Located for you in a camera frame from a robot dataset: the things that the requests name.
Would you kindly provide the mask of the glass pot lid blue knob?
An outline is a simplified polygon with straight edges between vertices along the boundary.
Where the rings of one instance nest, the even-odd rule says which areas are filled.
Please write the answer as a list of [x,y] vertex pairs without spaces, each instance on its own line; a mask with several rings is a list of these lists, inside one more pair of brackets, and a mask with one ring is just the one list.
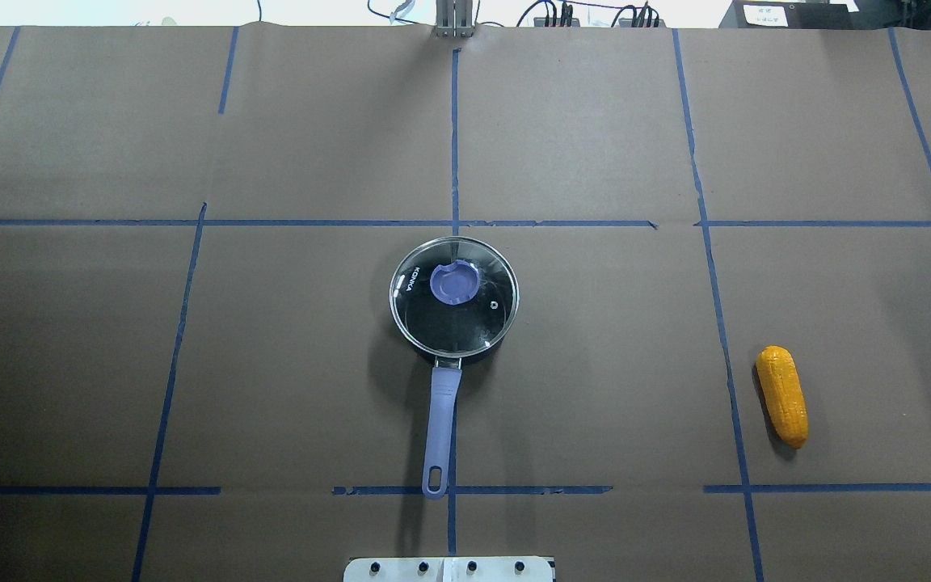
[[496,248],[448,236],[414,248],[391,277],[388,302],[407,342],[432,356],[470,360],[505,339],[520,309],[520,282]]

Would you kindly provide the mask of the yellow corn cob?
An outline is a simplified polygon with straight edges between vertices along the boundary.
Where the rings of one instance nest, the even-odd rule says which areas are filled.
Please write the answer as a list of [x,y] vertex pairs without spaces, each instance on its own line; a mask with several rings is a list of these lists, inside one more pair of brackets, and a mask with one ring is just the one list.
[[798,367],[790,350],[766,346],[755,361],[765,410],[777,436],[799,450],[809,438],[807,405]]

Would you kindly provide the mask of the dark blue saucepan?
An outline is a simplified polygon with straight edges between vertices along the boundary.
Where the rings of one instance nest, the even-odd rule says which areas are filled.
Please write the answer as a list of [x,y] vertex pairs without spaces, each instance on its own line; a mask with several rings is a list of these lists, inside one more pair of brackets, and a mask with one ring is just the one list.
[[488,353],[478,358],[470,358],[470,360],[448,360],[448,358],[422,353],[432,360],[432,375],[430,375],[428,427],[426,428],[421,490],[429,500],[440,500],[448,494],[450,489],[453,419],[457,394],[461,388],[462,368],[468,362],[479,361],[487,357]]

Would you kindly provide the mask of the black box with label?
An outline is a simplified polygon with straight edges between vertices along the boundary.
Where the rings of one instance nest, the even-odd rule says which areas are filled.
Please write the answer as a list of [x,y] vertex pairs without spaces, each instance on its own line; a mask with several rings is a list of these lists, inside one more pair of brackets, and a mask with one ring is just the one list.
[[731,1],[718,28],[853,30],[853,20],[845,4]]

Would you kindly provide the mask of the aluminium frame post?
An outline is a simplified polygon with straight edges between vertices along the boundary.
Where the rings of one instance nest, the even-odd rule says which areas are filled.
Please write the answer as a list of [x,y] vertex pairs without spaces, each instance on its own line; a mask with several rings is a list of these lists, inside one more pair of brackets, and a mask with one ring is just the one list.
[[435,36],[470,38],[475,33],[475,1],[437,0]]

